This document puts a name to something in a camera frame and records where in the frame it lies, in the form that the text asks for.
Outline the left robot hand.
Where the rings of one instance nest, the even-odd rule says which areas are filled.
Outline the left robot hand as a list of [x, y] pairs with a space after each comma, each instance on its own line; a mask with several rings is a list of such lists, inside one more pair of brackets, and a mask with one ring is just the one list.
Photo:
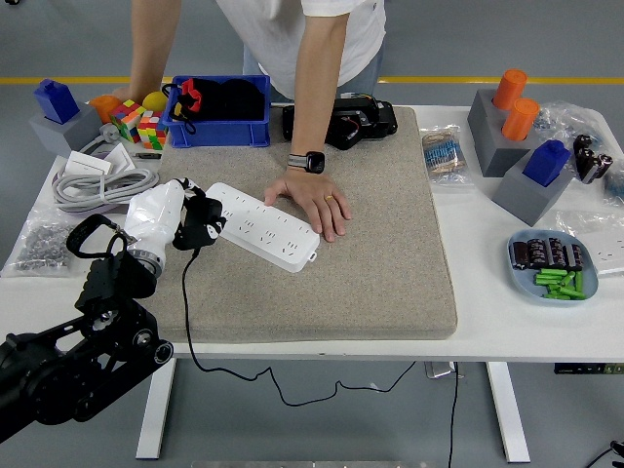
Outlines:
[[192, 251], [212, 245], [226, 224], [222, 203], [189, 178], [173, 179], [130, 201], [125, 232], [132, 257], [158, 277], [166, 264], [166, 246]]

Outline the person's right hand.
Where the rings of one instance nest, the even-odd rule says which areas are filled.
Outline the person's right hand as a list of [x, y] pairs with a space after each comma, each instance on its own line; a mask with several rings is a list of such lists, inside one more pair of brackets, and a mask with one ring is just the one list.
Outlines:
[[154, 92], [160, 92], [160, 91], [161, 91], [161, 87], [159, 83], [157, 84], [130, 83], [127, 86], [116, 88], [112, 92], [112, 95], [114, 95], [115, 97], [117, 97], [118, 99], [122, 101], [130, 99], [134, 102], [142, 103], [148, 95]]

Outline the person's left hand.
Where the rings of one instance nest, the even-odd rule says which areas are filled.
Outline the person's left hand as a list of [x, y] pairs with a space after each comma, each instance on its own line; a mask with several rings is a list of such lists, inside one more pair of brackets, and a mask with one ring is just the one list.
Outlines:
[[346, 234], [346, 222], [352, 218], [345, 195], [327, 175], [288, 168], [264, 191], [264, 204], [272, 206], [280, 196], [299, 205], [313, 229], [329, 243]]

